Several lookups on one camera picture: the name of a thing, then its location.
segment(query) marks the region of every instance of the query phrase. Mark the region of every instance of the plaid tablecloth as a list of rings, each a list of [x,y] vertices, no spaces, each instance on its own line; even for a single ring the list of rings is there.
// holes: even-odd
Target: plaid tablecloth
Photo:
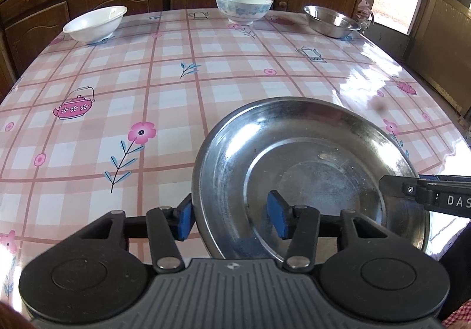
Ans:
[[[321,36],[300,14],[272,11],[241,27],[216,9],[165,11],[125,17],[95,45],[60,34],[0,107],[1,300],[21,309],[25,264],[104,213],[176,206],[220,119],[290,95],[372,121],[419,173],[471,175],[460,133],[399,64],[359,35]],[[429,253],[467,221],[434,214]],[[196,228],[178,247],[208,255]],[[145,240],[130,250],[150,261]]]

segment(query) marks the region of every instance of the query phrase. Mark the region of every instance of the pink teapot print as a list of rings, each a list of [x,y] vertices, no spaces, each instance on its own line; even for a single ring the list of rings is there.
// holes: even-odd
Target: pink teapot print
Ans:
[[[67,99],[71,94],[73,94],[76,91],[82,91],[86,89],[91,89],[91,99],[90,98],[84,98],[81,95],[77,95],[77,97],[72,98],[70,101]],[[52,113],[58,118],[58,119],[73,119],[77,117],[81,117],[85,115],[85,113],[91,109],[91,106],[93,102],[95,101],[95,91],[93,90],[93,87],[90,86],[85,86],[85,87],[80,87],[72,92],[70,92],[62,102],[62,104],[59,107],[56,107]]]

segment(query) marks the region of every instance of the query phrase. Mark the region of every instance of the metal bowl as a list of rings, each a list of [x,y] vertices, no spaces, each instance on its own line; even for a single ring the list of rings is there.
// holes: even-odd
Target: metal bowl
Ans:
[[[358,22],[338,11],[312,5],[305,6],[304,11],[308,17],[309,27],[325,36],[345,38],[352,31],[361,30]]]
[[[196,158],[196,222],[215,258],[283,260],[267,216],[267,195],[323,214],[354,208],[424,249],[429,213],[408,200],[382,197],[383,175],[417,177],[379,128],[334,104],[282,97],[248,104],[220,121]]]

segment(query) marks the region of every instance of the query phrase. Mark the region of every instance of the metal bolt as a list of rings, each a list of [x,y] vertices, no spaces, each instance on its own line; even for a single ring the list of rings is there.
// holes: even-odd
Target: metal bolt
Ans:
[[[160,269],[175,269],[178,268],[181,264],[181,261],[176,257],[162,257],[157,260],[157,266]]]
[[[311,261],[304,256],[291,256],[288,260],[286,260],[286,263],[292,269],[301,269],[309,266]]]

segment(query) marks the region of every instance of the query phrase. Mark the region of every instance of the stainless steel bowl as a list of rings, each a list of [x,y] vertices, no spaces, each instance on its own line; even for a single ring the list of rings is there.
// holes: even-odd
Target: stainless steel bowl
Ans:
[[[308,17],[309,27],[325,36],[345,38],[352,31],[361,30],[358,22],[338,11],[312,5],[305,6],[304,11]]]
[[[278,238],[266,209],[268,192],[278,190],[323,214],[354,208],[423,249],[429,213],[382,197],[383,175],[417,176],[369,121],[316,99],[264,99],[229,114],[203,142],[192,182],[196,222],[213,257],[282,260],[289,240]]]

